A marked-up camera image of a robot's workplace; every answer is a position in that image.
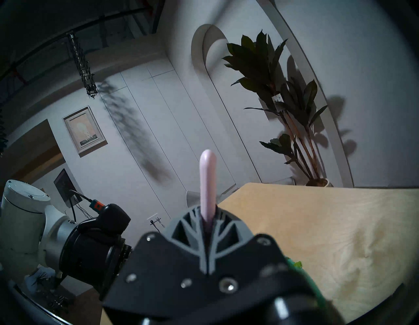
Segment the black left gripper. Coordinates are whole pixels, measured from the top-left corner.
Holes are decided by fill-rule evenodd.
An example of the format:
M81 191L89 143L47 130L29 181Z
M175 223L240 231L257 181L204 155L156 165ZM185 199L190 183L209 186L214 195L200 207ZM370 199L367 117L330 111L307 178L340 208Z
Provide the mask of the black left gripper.
M59 267L96 290L109 290L131 252L120 234L106 233L96 221L84 221L67 238Z

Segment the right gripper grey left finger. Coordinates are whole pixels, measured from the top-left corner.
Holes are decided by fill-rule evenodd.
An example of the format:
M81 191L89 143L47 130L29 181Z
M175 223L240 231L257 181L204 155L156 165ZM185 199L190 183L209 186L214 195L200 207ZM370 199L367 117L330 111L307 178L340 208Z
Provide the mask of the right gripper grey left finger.
M208 304L202 222L193 207L140 238L103 301L110 320L179 320Z

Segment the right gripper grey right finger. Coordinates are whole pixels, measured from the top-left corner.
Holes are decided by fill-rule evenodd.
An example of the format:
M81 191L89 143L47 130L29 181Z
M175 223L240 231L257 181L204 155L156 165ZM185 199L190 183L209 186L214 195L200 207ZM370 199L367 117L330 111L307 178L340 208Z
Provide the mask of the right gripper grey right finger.
M314 304L314 289L300 261L293 261L267 234L254 235L232 213L215 209L209 235L209 278L222 293L246 299L274 294L277 301Z

